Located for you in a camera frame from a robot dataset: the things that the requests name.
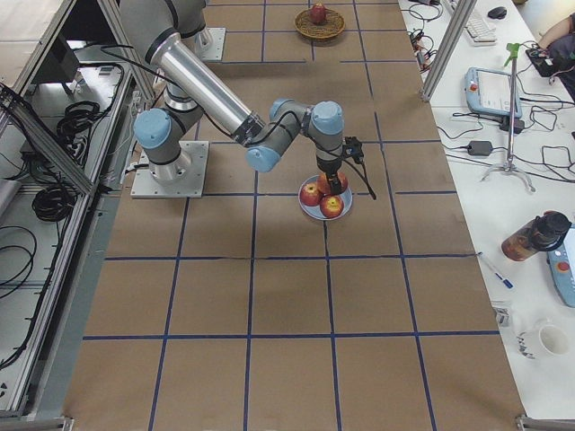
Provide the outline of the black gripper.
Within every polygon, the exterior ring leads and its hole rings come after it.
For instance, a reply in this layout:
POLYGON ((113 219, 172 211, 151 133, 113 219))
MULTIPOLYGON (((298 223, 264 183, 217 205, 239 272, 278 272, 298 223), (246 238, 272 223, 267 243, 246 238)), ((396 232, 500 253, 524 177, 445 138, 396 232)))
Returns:
POLYGON ((327 184, 329 186, 329 195, 338 196, 341 193, 341 179, 338 175, 339 169, 342 165, 342 160, 339 156, 325 159, 316 156, 316 164, 318 169, 323 172, 327 177, 327 184))

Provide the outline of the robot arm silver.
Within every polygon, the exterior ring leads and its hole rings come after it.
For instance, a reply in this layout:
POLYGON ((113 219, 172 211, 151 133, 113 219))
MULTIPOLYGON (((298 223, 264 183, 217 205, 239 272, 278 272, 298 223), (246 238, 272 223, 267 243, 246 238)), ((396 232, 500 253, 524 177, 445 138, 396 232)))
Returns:
POLYGON ((270 171, 297 135, 316 147, 316 162, 327 178, 328 190, 341 194, 338 177, 343 152, 344 117, 334 101, 306 105, 278 99, 264 123, 186 44, 206 32, 204 1, 122 1, 120 19, 130 44, 151 66, 159 67, 168 84, 176 86, 230 137, 246 148, 248 163, 258 172, 270 171))

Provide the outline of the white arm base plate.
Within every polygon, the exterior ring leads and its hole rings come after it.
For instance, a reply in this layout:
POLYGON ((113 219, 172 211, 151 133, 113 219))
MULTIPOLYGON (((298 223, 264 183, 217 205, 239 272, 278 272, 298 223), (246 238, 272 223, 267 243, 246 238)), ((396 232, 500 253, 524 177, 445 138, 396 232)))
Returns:
POLYGON ((201 198, 208 163, 208 141, 181 141, 172 163, 152 163, 142 151, 131 188, 132 198, 201 198))
POLYGON ((206 27, 195 36, 195 49, 204 62, 221 62, 224 55, 226 28, 206 27))

